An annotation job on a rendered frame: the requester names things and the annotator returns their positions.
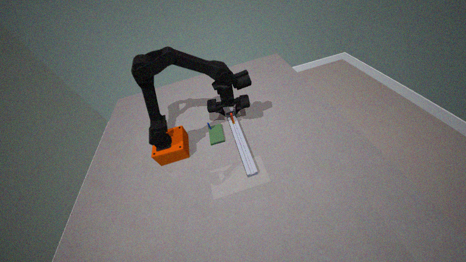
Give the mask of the grey aluminum slotted rail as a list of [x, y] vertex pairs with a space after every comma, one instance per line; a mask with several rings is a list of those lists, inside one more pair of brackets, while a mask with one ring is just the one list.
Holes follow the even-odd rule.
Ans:
[[[256, 166], [254, 164], [251, 153], [250, 153], [250, 151], [248, 149], [247, 143], [246, 143], [245, 138], [244, 138], [244, 136], [242, 134], [241, 128], [240, 128], [240, 126], [238, 124], [235, 111], [233, 111], [232, 106], [224, 107], [224, 109], [225, 109], [225, 112], [226, 112], [226, 116], [228, 117], [228, 121], [229, 121], [231, 130], [232, 130], [233, 136], [235, 138], [235, 142], [237, 144], [238, 151], [240, 153], [241, 160], [243, 161], [243, 165], [245, 167], [245, 171], [246, 171], [246, 174], [247, 174], [248, 178], [252, 177], [254, 175], [258, 175], [257, 168], [256, 168]], [[235, 121], [235, 124], [232, 123], [230, 113], [232, 113], [232, 115], [233, 115], [233, 119]]]

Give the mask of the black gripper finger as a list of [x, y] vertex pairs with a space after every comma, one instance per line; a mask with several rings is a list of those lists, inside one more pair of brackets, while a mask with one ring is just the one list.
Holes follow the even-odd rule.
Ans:
[[216, 113], [221, 113], [222, 115], [225, 116], [225, 111], [223, 110], [223, 108], [221, 107], [221, 110], [217, 110]]
[[235, 113], [237, 114], [241, 109], [243, 109], [241, 106], [240, 107], [237, 107], [237, 105], [235, 104]]

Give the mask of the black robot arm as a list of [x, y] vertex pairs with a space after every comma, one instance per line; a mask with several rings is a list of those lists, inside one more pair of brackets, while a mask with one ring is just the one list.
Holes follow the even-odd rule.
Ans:
[[222, 97], [232, 95], [232, 85], [240, 90], [252, 84], [247, 70], [233, 74], [222, 61], [197, 58], [168, 46], [134, 57], [131, 73], [143, 91], [150, 118], [149, 144], [155, 146], [157, 152], [171, 148], [172, 138], [167, 134], [166, 115], [160, 114], [154, 87], [154, 76], [170, 65], [184, 67], [210, 76], [215, 80], [212, 83], [214, 90], [217, 90], [218, 95]]

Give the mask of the green tray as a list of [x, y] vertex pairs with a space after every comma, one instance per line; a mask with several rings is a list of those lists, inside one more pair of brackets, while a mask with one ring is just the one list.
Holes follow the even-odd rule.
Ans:
[[209, 129], [209, 138], [210, 138], [211, 145], [225, 142], [221, 124], [211, 126], [211, 129], [208, 127], [208, 129]]

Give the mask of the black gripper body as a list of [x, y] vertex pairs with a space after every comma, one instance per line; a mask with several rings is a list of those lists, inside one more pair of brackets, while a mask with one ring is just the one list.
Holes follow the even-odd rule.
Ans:
[[208, 112], [216, 112], [217, 110], [221, 110], [221, 107], [230, 107], [230, 106], [235, 106], [237, 107], [242, 107], [242, 108], [248, 108], [250, 107], [250, 102], [249, 102], [249, 96], [248, 95], [240, 95], [240, 97], [234, 99], [234, 94], [232, 93], [231, 96], [229, 97], [222, 97], [220, 95], [221, 102], [216, 102], [216, 99], [209, 99], [207, 108]]

